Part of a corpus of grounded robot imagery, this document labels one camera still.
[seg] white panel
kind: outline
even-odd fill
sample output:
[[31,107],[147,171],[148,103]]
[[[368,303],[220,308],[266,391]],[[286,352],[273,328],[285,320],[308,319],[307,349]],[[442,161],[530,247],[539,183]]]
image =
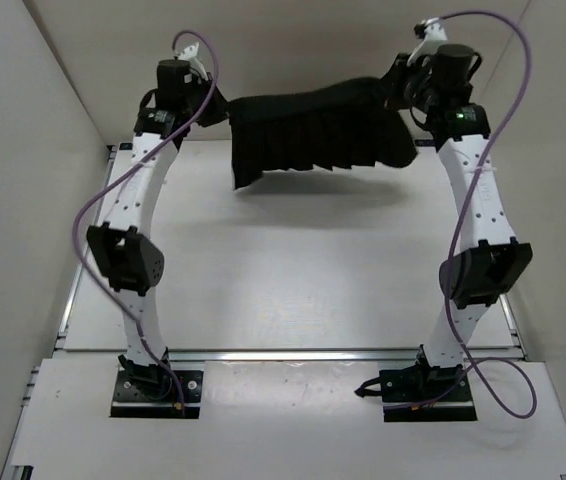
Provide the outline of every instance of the white panel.
[[[532,243],[534,260],[510,298],[566,416],[566,2],[534,1],[523,26],[534,50],[532,84],[495,155],[508,216]],[[514,98],[521,71],[513,43],[485,95],[492,123]]]
[[[114,358],[43,364],[14,452],[15,464],[34,467],[32,480],[558,480],[566,472],[566,426],[542,364],[524,365],[539,391],[535,417],[507,417],[471,377],[479,421],[465,424],[384,424],[378,400],[353,394],[376,364],[356,362],[208,363],[199,420],[111,419],[116,368]],[[512,408],[529,407],[513,369],[485,371]]]
[[[182,28],[206,34],[221,61],[226,98],[295,93],[357,76],[383,75],[396,54],[417,45],[414,25],[467,8],[514,19],[527,0],[28,0],[105,139],[125,141],[141,96],[155,86]],[[510,32],[493,20],[449,24],[451,41],[485,57],[480,93]],[[201,132],[228,138],[227,124]]]
[[73,214],[106,158],[25,7],[0,1],[0,472],[30,370],[56,336]]
[[[415,348],[427,339],[456,219],[431,150],[404,170],[269,173],[239,192],[230,154],[227,141],[185,142],[159,196],[152,241],[166,256],[157,304],[170,348]],[[512,345],[500,305],[471,345]],[[86,277],[65,348],[125,346],[121,313]]]

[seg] black fabric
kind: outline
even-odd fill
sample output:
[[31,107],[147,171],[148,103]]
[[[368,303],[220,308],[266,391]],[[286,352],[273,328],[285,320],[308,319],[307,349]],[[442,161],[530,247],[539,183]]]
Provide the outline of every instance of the black fabric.
[[417,154],[412,135],[384,103],[375,78],[230,102],[235,188],[271,170],[408,166]]

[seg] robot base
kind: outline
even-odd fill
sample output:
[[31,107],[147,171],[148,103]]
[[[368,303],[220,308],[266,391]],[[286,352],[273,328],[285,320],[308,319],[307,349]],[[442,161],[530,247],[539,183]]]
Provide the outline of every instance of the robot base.
[[426,388],[420,387],[421,376],[418,369],[381,370],[381,398],[383,400],[383,420],[385,422],[470,422],[477,420],[472,391],[464,380],[447,396],[431,406],[418,409],[392,409],[393,405],[422,402],[436,398],[450,388],[448,382],[429,382]]
[[203,372],[174,370],[181,380],[185,397],[185,412],[176,405],[176,394],[166,392],[162,398],[150,398],[133,385],[130,375],[119,370],[112,395],[110,416],[115,418],[173,418],[197,419],[201,410]]

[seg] table surface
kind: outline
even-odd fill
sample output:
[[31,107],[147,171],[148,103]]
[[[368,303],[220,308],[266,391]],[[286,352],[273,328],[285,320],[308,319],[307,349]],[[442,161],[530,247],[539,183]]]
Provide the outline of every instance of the table surface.
[[[43,363],[13,464],[33,466],[32,480],[558,480],[566,424],[544,365],[521,365],[539,394],[527,421],[471,374],[477,422],[385,424],[378,399],[352,393],[374,362],[208,362],[199,420],[141,420],[108,416],[114,355],[76,353]],[[485,372],[511,408],[529,408],[514,369]]]
[[[130,155],[117,154],[112,179]],[[152,241],[166,256],[157,302],[170,348],[424,343],[442,305],[438,268],[456,220],[432,149],[404,170],[275,172],[238,192],[230,158],[230,142],[185,142],[159,196]],[[65,348],[123,350],[122,323],[84,276]],[[512,346],[499,304],[470,345]]]

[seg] purple cable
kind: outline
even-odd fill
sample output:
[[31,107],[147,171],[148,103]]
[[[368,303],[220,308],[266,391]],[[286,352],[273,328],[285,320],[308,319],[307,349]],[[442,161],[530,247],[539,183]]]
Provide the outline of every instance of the purple cable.
[[[501,135],[501,133],[503,132],[503,130],[505,129],[507,124],[510,122],[510,120],[514,116],[514,113],[518,109],[519,105],[521,104],[521,101],[523,100],[523,97],[525,96],[525,92],[527,90],[528,84],[530,83],[530,76],[532,74],[532,49],[530,47],[530,42],[528,41],[525,33],[523,33],[523,31],[519,28],[519,26],[516,23],[514,23],[512,20],[510,20],[509,18],[507,18],[507,17],[505,17],[505,16],[503,16],[499,13],[492,12],[492,11],[489,11],[489,10],[464,10],[464,11],[457,12],[457,13],[451,13],[451,14],[448,14],[448,15],[443,15],[442,17],[440,17],[440,19],[441,20],[448,20],[450,18],[461,17],[461,16],[466,16],[466,15],[484,15],[484,16],[496,18],[497,20],[500,20],[501,22],[504,22],[507,25],[509,25],[512,28],[512,30],[514,30],[516,35],[519,37],[519,39],[521,40],[521,44],[523,45],[523,50],[525,51],[525,73],[523,75],[523,81],[521,82],[521,87],[519,88],[519,92],[516,96],[516,99],[512,103],[512,106],[510,107],[510,109],[505,114],[505,117],[503,117],[503,120],[501,121],[499,126],[496,128],[496,130],[494,130],[494,134],[492,135],[492,137],[488,140],[487,144],[485,145],[485,149],[483,150],[483,153],[481,154],[481,157],[479,158],[479,161],[476,165],[476,171],[474,172],[474,176],[472,177],[472,181],[470,183],[468,193],[467,193],[465,200],[463,202],[463,206],[461,207],[461,210],[459,212],[459,218],[458,218],[458,221],[456,222],[456,227],[454,228],[454,235],[452,236],[452,242],[450,244],[450,250],[448,251],[448,257],[447,257],[449,264],[451,264],[451,261],[454,258],[454,252],[456,250],[456,245],[457,245],[457,243],[459,241],[459,237],[461,235],[461,228],[463,227],[463,222],[465,221],[465,217],[467,216],[467,212],[470,208],[470,202],[471,202],[472,194],[474,193],[474,190],[476,189],[476,185],[478,184],[479,178],[481,176],[483,164],[487,160],[487,157],[490,153],[490,150],[492,149],[492,146],[494,145],[496,140],[499,138],[499,136]],[[490,395],[492,395],[492,397],[494,398],[496,403],[506,413],[508,413],[512,417],[515,417],[515,418],[518,418],[518,419],[521,419],[521,420],[525,420],[525,419],[532,417],[532,415],[534,415],[534,413],[536,413],[536,409],[537,409],[537,406],[538,406],[538,399],[537,399],[537,395],[536,395],[536,389],[534,388],[534,384],[532,383],[532,380],[527,375],[527,373],[525,373],[525,371],[523,371],[523,369],[521,367],[519,367],[516,363],[514,363],[510,360],[506,360],[504,358],[487,357],[487,358],[483,358],[481,360],[475,360],[474,357],[472,356],[472,354],[470,353],[470,350],[467,348],[467,345],[465,345],[465,342],[461,338],[461,335],[459,334],[458,330],[456,329],[456,326],[454,325],[454,319],[452,318],[452,311],[451,311],[451,306],[450,306],[450,291],[451,291],[450,287],[452,285],[452,273],[453,273],[452,269],[451,268],[448,269],[448,275],[447,275],[446,285],[445,285],[445,289],[444,289],[445,313],[447,315],[447,321],[450,325],[450,330],[452,330],[452,334],[454,335],[454,338],[459,343],[459,345],[461,346],[461,349],[463,350],[463,352],[467,356],[467,359],[470,362],[470,366],[468,368],[466,368],[465,370],[463,370],[463,372],[461,373],[461,375],[457,379],[456,383],[452,387],[450,387],[442,395],[439,395],[438,397],[436,397],[432,400],[425,400],[425,401],[422,401],[422,402],[415,402],[415,403],[403,404],[403,405],[388,406],[388,407],[385,407],[385,409],[386,410],[397,410],[397,409],[403,409],[403,408],[417,408],[417,407],[422,407],[422,406],[431,405],[433,403],[436,403],[437,401],[441,400],[443,397],[448,395],[452,390],[454,390],[454,388],[456,388],[456,386],[461,382],[461,380],[463,380],[463,378],[465,378],[465,376],[471,370],[475,370],[476,374],[478,375],[478,377],[481,379],[481,381],[485,385],[485,388],[487,388],[488,392],[490,392]],[[531,393],[531,396],[532,396],[532,406],[530,407],[530,410],[527,413],[524,413],[524,414],[516,413],[510,407],[508,407],[503,402],[503,400],[501,400],[501,398],[497,395],[497,393],[494,391],[494,388],[492,387],[492,385],[490,384],[488,379],[485,378],[485,375],[483,374],[483,372],[479,368],[479,364],[481,364],[483,362],[487,362],[487,361],[498,361],[498,362],[505,363],[505,364],[510,365],[511,367],[515,368],[521,374],[521,376],[523,377],[525,382],[528,384],[528,386],[530,388],[530,393]]]
[[80,224],[81,224],[81,219],[85,216],[85,214],[87,213],[87,211],[90,208],[92,208],[99,200],[101,200],[103,197],[105,197],[105,195],[107,195],[109,192],[111,192],[116,187],[121,185],[127,179],[134,176],[143,167],[143,164],[147,163],[150,160],[150,158],[152,158],[154,155],[156,155],[163,147],[165,147],[168,143],[170,143],[176,137],[181,135],[186,129],[188,129],[194,122],[196,122],[196,120],[198,120],[198,118],[201,116],[201,114],[203,113],[205,108],[210,103],[210,100],[212,99],[212,96],[214,95],[214,91],[216,90],[216,86],[217,86],[217,83],[218,83],[218,77],[219,77],[218,57],[216,55],[216,52],[214,51],[214,49],[210,45],[210,43],[205,38],[203,38],[203,36],[199,35],[198,33],[194,32],[192,30],[181,30],[179,33],[177,33],[176,36],[174,37],[174,40],[172,41],[172,50],[174,50],[174,47],[176,46],[176,43],[178,42],[178,40],[185,34],[190,34],[190,35],[198,38],[201,42],[203,42],[203,44],[210,51],[210,55],[212,57],[212,64],[214,65],[214,73],[212,75],[212,84],[210,85],[210,90],[208,91],[207,95],[205,96],[203,103],[201,104],[199,109],[196,111],[196,113],[194,115],[192,115],[192,117],[187,122],[185,122],[183,125],[181,125],[174,133],[172,133],[170,136],[165,138],[165,140],[163,140],[161,143],[159,143],[156,147],[154,147],[152,150],[150,150],[150,152],[148,152],[147,155],[145,155],[141,160],[139,160],[138,163],[136,163],[132,168],[130,168],[127,172],[125,172],[120,178],[118,178],[116,181],[112,182],[110,185],[108,185],[102,191],[100,191],[99,193],[94,195],[94,197],[89,199],[87,201],[87,203],[85,205],[83,205],[83,207],[79,210],[79,213],[77,213],[76,218],[74,219],[74,223],[72,224],[72,246],[74,248],[74,253],[79,258],[79,261],[83,265],[83,268],[85,269],[87,274],[92,278],[92,280],[94,280],[96,285],[114,303],[116,303],[116,305],[118,305],[118,307],[128,317],[130,317],[130,319],[134,322],[134,324],[136,325],[136,332],[138,333],[139,338],[141,339],[141,344],[143,345],[143,348],[145,349],[147,354],[150,356],[150,358],[157,365],[161,366],[161,368],[163,368],[170,375],[172,383],[176,386],[176,390],[177,390],[177,393],[178,393],[177,401],[182,406],[182,414],[183,415],[185,414],[185,397],[183,395],[183,388],[181,386],[181,382],[179,381],[178,377],[176,376],[176,374],[174,373],[174,371],[170,367],[169,359],[168,359],[167,362],[164,363],[151,350],[149,344],[147,343],[147,340],[145,340],[145,333],[143,331],[143,324],[141,322],[141,319],[139,317],[137,317],[134,314],[134,312],[132,312],[124,302],[119,300],[114,295],[112,290],[110,290],[109,286],[107,286],[105,283],[103,283],[103,281],[100,278],[100,275],[90,266],[90,264],[87,261],[87,257],[83,256],[83,252],[81,251],[81,240],[80,240],[80,237],[79,237],[79,227],[80,227]]

